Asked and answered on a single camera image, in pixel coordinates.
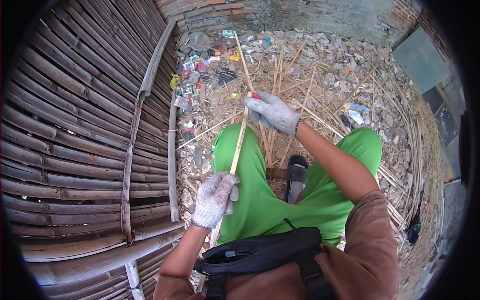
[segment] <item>forearm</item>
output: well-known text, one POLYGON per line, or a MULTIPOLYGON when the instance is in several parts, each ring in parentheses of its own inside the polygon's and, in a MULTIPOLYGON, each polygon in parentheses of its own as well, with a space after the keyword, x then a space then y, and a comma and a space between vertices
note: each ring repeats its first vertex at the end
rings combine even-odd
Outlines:
POLYGON ((180 243, 163 261, 159 272, 170 277, 188 278, 208 231, 208 229, 190 225, 180 243))
POLYGON ((369 192, 379 190, 372 174, 361 162, 319 135, 304 121, 300 121, 296 137, 353 204, 369 192))

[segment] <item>person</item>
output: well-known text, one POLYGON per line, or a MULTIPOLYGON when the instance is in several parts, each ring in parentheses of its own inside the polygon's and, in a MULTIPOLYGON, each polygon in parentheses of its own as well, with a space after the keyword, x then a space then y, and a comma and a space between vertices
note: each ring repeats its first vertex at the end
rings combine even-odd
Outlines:
MULTIPOLYGON (((300 114, 265 92, 245 98, 254 122, 295 137, 316 163, 295 204, 277 199, 266 181, 265 163, 255 133, 247 127, 236 175, 228 173, 239 124, 224 128, 212 147, 216 172, 199 187, 191 225, 164 260, 154 300, 205 298, 195 293, 189 277, 209 230, 225 215, 218 245, 252 236, 317 227, 322 251, 314 259, 337 299, 395 299, 399 270, 386 199, 374 175, 382 144, 368 128, 353 130, 337 145, 319 135, 300 114), (345 230, 345 251, 335 246, 345 230)), ((299 266, 291 262, 260 274, 228 276, 226 299, 305 299, 299 266)))

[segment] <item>gray knit glove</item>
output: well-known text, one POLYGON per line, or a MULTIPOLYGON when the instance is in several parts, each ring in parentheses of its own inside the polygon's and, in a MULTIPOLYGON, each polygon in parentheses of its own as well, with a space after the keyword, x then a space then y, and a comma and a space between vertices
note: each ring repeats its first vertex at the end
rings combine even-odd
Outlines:
POLYGON ((252 120, 265 128, 278 129, 294 137, 300 122, 300 114, 293 112, 279 97, 266 92, 256 93, 260 99, 246 97, 243 104, 252 110, 252 120))
POLYGON ((233 214, 233 202, 239 199, 240 182, 228 172, 218 172, 198 188, 192 224, 213 229, 223 215, 233 214))

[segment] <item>brown shirt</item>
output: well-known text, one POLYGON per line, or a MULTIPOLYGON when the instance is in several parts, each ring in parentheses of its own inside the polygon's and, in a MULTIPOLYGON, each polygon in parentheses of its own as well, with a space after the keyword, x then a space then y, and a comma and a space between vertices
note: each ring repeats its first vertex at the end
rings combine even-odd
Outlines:
MULTIPOLYGON (((347 219, 345 252, 322 245, 315 259, 339 299, 395 299, 399 272, 396 242, 382 192, 366 195, 347 219)), ((155 300, 200 300, 187 278, 159 276, 155 300)), ((289 263, 261 274, 229 276, 228 300, 304 299, 299 266, 289 263)))

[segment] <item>concrete wall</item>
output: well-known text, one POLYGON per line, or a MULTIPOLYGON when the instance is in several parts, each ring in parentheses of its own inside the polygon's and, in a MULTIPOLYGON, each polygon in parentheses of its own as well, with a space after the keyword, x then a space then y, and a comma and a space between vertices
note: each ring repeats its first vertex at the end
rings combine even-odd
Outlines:
POLYGON ((328 32, 395 45, 415 24, 420 7, 413 0, 154 0, 175 33, 223 29, 328 32))

